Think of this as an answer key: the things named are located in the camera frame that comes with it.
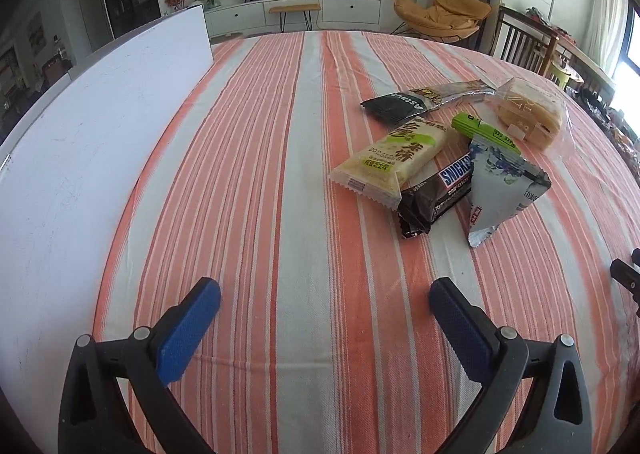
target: striped tablecloth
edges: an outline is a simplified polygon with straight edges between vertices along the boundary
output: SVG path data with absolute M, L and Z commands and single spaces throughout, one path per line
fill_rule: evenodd
M 404 241 L 393 212 L 328 182 L 385 134 L 360 102 L 396 90 L 529 71 L 460 48 L 371 33 L 234 40 L 180 107 L 130 195 L 102 279 L 98 339 L 153 325 L 201 277 L 222 308 L 171 386 L 206 441 L 227 453 L 430 453 L 475 396 L 430 314 L 449 276 L 494 323 L 524 338 L 577 338 L 594 452 L 634 397 L 639 327 L 612 259 L 640 245 L 640 190 L 609 141 L 570 106 L 574 153 L 523 146 L 551 190 L 478 249 L 468 204 Z M 482 104 L 460 110 L 498 123 Z M 457 140 L 430 171 L 464 152 Z M 528 384 L 495 439 L 514 427 Z M 136 426 L 156 440 L 129 391 Z

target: green snack package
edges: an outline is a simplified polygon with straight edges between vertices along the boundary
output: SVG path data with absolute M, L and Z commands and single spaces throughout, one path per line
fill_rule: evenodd
M 472 116 L 466 112 L 460 112 L 451 120 L 451 126 L 460 132 L 460 134 L 464 134 L 470 139 L 473 139 L 474 135 L 478 134 L 496 145 L 500 145 L 501 147 L 508 148 L 517 154 L 521 154 L 520 149 L 516 147 L 516 144 L 509 136 L 503 134 L 495 127 L 485 123 L 476 116 Z

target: orange chair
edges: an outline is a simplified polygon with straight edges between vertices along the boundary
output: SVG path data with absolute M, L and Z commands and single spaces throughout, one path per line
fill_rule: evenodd
M 414 30 L 428 39 L 450 44 L 478 31 L 478 23 L 491 13 L 491 6 L 479 0 L 434 0 L 433 6 L 425 9 L 412 0 L 396 0 L 394 10 L 409 27 L 402 33 Z

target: blue floral package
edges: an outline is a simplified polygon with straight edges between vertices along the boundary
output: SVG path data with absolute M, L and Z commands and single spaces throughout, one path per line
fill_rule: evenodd
M 522 156 L 474 136 L 469 244 L 478 247 L 503 221 L 526 209 L 551 188 L 547 173 Z

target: white cabinet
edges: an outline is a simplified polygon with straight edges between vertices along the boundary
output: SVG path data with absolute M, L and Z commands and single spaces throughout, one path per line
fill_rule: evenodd
M 380 24 L 380 0 L 322 0 L 322 22 Z
M 204 14 L 209 36 L 265 27 L 264 8 L 259 2 L 215 8 Z
M 278 33 L 280 17 L 269 13 L 271 8 L 311 3 L 321 7 L 321 11 L 311 13 L 314 28 L 375 30 L 380 26 L 380 0 L 260 0 L 210 9 L 204 18 L 209 37 L 237 32 Z M 286 21 L 286 31 L 305 29 L 302 12 L 288 13 Z

